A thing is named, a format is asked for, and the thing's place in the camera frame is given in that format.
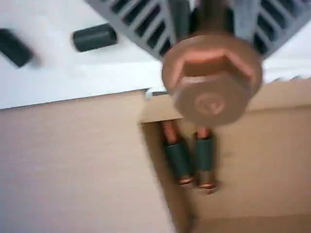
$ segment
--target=cardboard box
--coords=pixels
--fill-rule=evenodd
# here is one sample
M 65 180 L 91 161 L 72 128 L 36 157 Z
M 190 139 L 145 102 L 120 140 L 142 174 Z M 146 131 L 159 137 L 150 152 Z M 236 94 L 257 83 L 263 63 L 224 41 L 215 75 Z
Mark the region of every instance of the cardboard box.
M 179 233 L 311 232 L 311 81 L 267 84 L 238 122 L 213 129 L 219 190 L 204 195 L 176 184 L 158 121 L 178 119 L 191 141 L 195 125 L 169 96 L 153 97 L 142 130 Z

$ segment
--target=cardboard edge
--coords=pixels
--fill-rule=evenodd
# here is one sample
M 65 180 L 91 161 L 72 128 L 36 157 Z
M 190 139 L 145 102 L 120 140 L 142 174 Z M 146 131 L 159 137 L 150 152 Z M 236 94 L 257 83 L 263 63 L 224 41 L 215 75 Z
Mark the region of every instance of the cardboard edge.
M 294 108 L 311 105 L 311 80 L 292 80 L 290 82 L 272 82 L 265 84 L 250 101 L 249 111 Z M 141 122 L 154 122 L 168 119 L 180 119 L 169 95 L 155 96 L 146 101 Z

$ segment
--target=black ferrite cylinder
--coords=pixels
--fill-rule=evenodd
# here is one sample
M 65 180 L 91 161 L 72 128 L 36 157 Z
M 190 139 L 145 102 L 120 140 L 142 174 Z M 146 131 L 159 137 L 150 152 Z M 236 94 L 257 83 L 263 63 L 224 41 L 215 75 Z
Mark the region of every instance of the black ferrite cylinder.
M 18 67 L 24 66 L 33 57 L 32 51 L 6 28 L 0 29 L 0 51 Z
M 165 152 L 175 178 L 180 185 L 186 185 L 192 181 L 190 167 L 190 155 L 183 141 L 173 145 L 166 145 Z
M 109 24 L 102 24 L 75 31 L 72 40 L 79 52 L 85 52 L 116 44 L 117 34 Z

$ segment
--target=bolt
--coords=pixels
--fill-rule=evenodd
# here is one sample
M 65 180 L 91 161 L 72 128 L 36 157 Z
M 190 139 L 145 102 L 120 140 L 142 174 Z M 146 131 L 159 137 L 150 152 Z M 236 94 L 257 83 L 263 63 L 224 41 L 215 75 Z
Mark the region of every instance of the bolt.
M 201 31 L 174 45 L 163 62 L 177 110 L 207 127 L 239 119 L 262 82 L 260 56 L 225 31 L 224 12 L 223 0 L 201 0 Z

